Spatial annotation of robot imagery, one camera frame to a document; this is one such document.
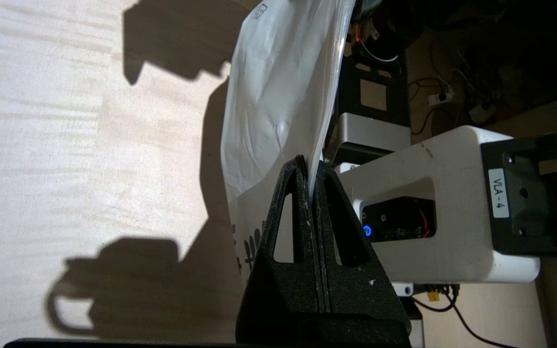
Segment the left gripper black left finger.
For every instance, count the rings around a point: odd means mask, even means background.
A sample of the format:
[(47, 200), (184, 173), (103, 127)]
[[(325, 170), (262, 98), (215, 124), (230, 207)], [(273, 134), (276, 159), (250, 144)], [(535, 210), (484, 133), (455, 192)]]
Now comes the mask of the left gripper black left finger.
[[(274, 257), (285, 198), (292, 196), (292, 263)], [(303, 156), (280, 170), (235, 326), (245, 345), (295, 345), (301, 322), (322, 310), (318, 241)]]

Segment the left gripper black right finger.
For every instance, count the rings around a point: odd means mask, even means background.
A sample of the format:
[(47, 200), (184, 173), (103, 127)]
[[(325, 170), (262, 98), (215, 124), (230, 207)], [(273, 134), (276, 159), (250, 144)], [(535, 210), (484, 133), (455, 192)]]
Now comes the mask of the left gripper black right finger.
[(313, 216), (322, 277), (322, 340), (408, 345), (411, 323), (336, 172), (321, 161)]

